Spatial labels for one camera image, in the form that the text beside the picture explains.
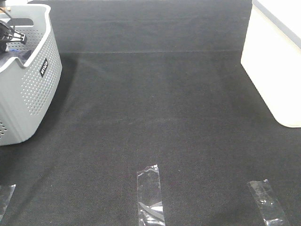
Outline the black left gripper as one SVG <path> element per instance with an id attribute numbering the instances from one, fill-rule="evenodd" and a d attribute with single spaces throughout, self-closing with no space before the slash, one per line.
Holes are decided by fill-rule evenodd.
<path id="1" fill-rule="evenodd" d="M 27 37 L 23 33 L 15 32 L 14 29 L 7 23 L 0 22 L 0 51 L 5 52 L 7 43 L 20 42 L 21 44 L 27 43 Z"/>

